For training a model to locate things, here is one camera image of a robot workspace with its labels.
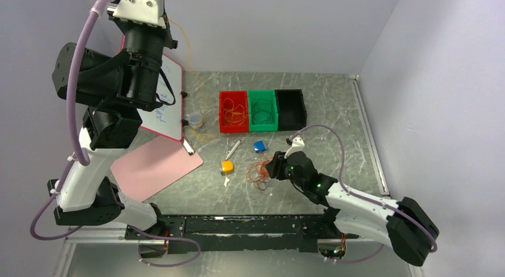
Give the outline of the black plastic bin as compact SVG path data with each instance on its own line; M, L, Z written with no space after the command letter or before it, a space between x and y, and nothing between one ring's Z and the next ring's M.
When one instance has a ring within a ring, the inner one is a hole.
M278 131L300 130L307 126L307 110L301 89L275 89Z

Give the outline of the yellow eraser block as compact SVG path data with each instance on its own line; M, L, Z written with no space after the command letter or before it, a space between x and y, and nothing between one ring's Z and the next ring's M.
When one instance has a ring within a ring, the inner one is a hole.
M223 176L233 173L234 165L230 160L225 160L220 163L220 173Z

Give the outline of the green plastic bin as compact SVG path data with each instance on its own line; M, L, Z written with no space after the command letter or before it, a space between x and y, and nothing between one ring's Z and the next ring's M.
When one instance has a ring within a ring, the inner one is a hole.
M249 90L249 132L276 132L278 108L275 91L272 89Z

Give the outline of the red plastic bin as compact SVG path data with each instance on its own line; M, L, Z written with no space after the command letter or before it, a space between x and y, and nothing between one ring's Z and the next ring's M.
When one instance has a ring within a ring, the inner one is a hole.
M220 133L249 132L247 91L219 92Z

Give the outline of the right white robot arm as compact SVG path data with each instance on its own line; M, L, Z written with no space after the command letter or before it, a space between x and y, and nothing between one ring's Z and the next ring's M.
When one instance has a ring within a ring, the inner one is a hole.
M413 266L422 266L438 249L439 229L410 197L397 201L353 189L318 172L302 151L276 152L264 168L270 178L290 181L312 203L337 211L321 222L327 237L343 233L372 239Z

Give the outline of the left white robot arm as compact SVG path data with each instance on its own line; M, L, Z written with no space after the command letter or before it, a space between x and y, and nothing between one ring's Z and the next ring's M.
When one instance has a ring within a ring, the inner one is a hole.
M136 201L121 192L107 173L131 146L142 124L141 110L165 105L157 85L164 48L176 48L167 17L160 27L116 20L124 34L122 50L109 57L69 42L61 49L52 74L57 95L71 106L87 106L78 134L80 161L72 156L60 179L48 182L58 225L98 226L121 222L156 239L169 227L156 204Z

